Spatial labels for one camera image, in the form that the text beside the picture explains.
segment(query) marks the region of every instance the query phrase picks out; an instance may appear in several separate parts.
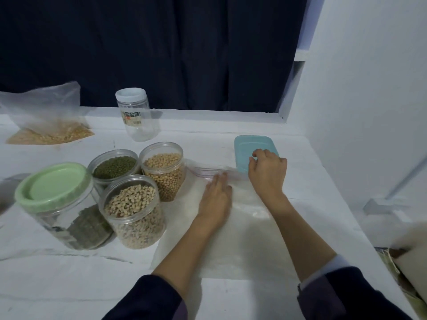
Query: hand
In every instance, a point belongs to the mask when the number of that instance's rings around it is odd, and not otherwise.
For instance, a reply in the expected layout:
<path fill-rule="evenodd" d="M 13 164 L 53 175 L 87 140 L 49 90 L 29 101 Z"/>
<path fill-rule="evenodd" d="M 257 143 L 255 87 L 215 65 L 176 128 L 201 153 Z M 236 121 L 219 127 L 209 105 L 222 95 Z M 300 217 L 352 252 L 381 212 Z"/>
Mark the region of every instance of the hand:
<path fill-rule="evenodd" d="M 286 198 L 282 191 L 288 161 L 268 149 L 257 149 L 249 157 L 249 180 L 266 207 L 272 212 Z"/>
<path fill-rule="evenodd" d="M 206 185 L 195 218 L 198 228 L 212 235 L 227 221 L 232 207 L 232 187 L 227 184 L 227 174 L 215 175 Z"/>

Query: food storage jar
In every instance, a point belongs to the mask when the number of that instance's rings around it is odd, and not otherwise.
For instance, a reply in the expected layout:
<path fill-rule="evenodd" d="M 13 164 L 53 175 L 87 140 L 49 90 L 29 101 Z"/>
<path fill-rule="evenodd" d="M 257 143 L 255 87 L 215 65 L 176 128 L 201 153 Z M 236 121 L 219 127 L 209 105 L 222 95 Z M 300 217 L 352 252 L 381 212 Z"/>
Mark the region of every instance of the food storage jar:
<path fill-rule="evenodd" d="M 115 164 L 114 160 L 117 157 L 131 157 L 135 160 L 135 163 L 133 166 L 117 166 L 120 164 L 120 162 L 117 162 Z M 124 173 L 120 176 L 116 176 L 113 178 L 101 178 L 100 175 L 94 174 L 95 171 L 97 171 L 97 168 L 104 162 L 109 161 L 111 164 L 108 166 L 104 166 L 105 168 L 111 168 L 111 171 L 116 173 L 117 171 L 124 171 Z M 116 150 L 110 150 L 106 153 L 103 153 L 99 155 L 98 157 L 95 157 L 93 161 L 90 162 L 88 165 L 88 171 L 93 176 L 93 182 L 95 184 L 95 188 L 97 189 L 99 195 L 104 191 L 104 189 L 110 185 L 112 182 L 118 180 L 120 177 L 128 176 L 128 175 L 134 175 L 134 174 L 142 174 L 141 167 L 139 165 L 138 155 L 133 152 L 132 150 L 127 149 L 116 149 Z"/>
<path fill-rule="evenodd" d="M 86 167 L 67 162 L 25 178 L 15 200 L 67 247 L 93 249 L 113 233 L 98 209 L 98 193 Z"/>
<path fill-rule="evenodd" d="M 116 100 L 129 136 L 136 142 L 152 139 L 155 127 L 145 90 L 139 87 L 118 90 Z"/>
<path fill-rule="evenodd" d="M 154 195 L 148 205 L 144 204 L 144 208 L 129 216 L 126 215 L 119 218 L 116 215 L 111 215 L 109 206 L 114 204 L 115 198 L 120 194 L 124 194 L 123 191 L 126 189 L 139 185 L 154 188 Z M 141 206 L 141 201 L 144 198 L 127 195 L 126 202 Z M 111 183 L 101 195 L 98 205 L 101 213 L 113 227 L 117 237 L 125 247 L 132 249 L 146 248 L 158 241 L 165 231 L 166 223 L 160 206 L 158 188 L 156 183 L 147 176 L 130 175 Z M 125 209 L 125 205 L 119 203 L 120 208 L 123 207 Z"/>
<path fill-rule="evenodd" d="M 139 162 L 145 175 L 152 177 L 159 188 L 160 200 L 175 199 L 185 180 L 184 151 L 174 142 L 157 142 L 139 154 Z"/>

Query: jar label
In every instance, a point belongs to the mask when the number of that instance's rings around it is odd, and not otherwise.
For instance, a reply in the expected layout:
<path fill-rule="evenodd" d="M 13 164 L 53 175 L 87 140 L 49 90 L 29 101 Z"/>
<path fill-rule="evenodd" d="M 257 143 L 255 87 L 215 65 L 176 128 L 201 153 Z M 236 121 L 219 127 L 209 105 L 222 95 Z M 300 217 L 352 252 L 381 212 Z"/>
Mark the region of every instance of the jar label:
<path fill-rule="evenodd" d="M 123 112 L 123 123 L 131 127 L 141 126 L 141 112 Z"/>

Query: navy curtain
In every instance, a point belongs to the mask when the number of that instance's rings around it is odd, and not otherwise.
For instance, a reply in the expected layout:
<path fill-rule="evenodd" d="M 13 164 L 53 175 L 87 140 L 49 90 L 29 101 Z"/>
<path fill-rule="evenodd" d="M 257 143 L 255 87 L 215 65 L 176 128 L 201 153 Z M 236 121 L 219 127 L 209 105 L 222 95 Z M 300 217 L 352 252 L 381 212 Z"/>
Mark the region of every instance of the navy curtain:
<path fill-rule="evenodd" d="M 81 105 L 274 112 L 307 0 L 0 0 L 0 90 L 76 80 Z"/>

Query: plastic bag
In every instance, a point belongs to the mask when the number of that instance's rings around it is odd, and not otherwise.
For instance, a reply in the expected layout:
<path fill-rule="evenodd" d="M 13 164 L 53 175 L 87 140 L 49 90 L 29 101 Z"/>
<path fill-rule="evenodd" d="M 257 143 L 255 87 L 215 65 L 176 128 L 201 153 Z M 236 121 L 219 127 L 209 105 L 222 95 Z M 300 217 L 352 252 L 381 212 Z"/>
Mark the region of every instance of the plastic bag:
<path fill-rule="evenodd" d="M 152 269 L 188 230 L 207 182 L 188 172 L 175 200 L 162 203 L 167 231 L 154 253 Z M 206 248 L 197 275 L 231 280 L 297 278 L 280 231 L 252 184 L 241 180 L 229 183 L 233 187 L 230 217 Z"/>
<path fill-rule="evenodd" d="M 201 177 L 201 178 L 211 179 L 216 174 L 226 172 L 228 174 L 229 180 L 243 181 L 243 180 L 249 179 L 248 174 L 241 173 L 236 168 L 229 167 L 229 166 L 213 167 L 213 166 L 204 165 L 189 159 L 186 160 L 186 166 L 190 172 L 192 172 L 195 176 Z"/>
<path fill-rule="evenodd" d="M 8 143 L 53 145 L 93 135 L 78 117 L 80 85 L 77 82 L 24 93 L 0 92 L 0 106 L 21 129 Z"/>

